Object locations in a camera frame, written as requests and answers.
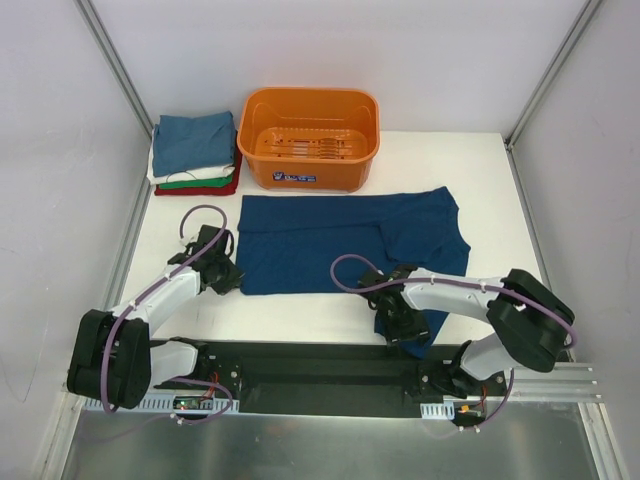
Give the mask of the navy blue t-shirt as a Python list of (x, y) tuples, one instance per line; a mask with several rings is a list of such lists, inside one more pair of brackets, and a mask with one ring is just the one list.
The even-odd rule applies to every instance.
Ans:
[(400, 264), (463, 276), (471, 248), (449, 190), (379, 196), (244, 196), (236, 265), (245, 295), (336, 293)]

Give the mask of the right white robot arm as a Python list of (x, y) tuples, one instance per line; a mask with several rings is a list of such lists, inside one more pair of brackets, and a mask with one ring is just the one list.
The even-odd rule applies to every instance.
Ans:
[(436, 391), (461, 399), (506, 369), (549, 373), (560, 354), (576, 342), (574, 313), (524, 270), (481, 279), (400, 265), (389, 274), (367, 271), (357, 292), (375, 311), (391, 345), (424, 345), (430, 336), (426, 315), (431, 311), (491, 326), (490, 335), (464, 342), (449, 363), (428, 375)]

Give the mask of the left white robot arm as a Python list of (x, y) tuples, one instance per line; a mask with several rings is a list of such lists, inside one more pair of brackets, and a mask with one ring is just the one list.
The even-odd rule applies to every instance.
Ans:
[(180, 307), (206, 290), (225, 295), (240, 286), (242, 272), (231, 261), (233, 249), (229, 230), (204, 225), (135, 298), (107, 311), (86, 312), (67, 371), (68, 391), (133, 409), (150, 387), (175, 377), (188, 388), (204, 387), (212, 367), (196, 346), (182, 340), (152, 346), (151, 339)]

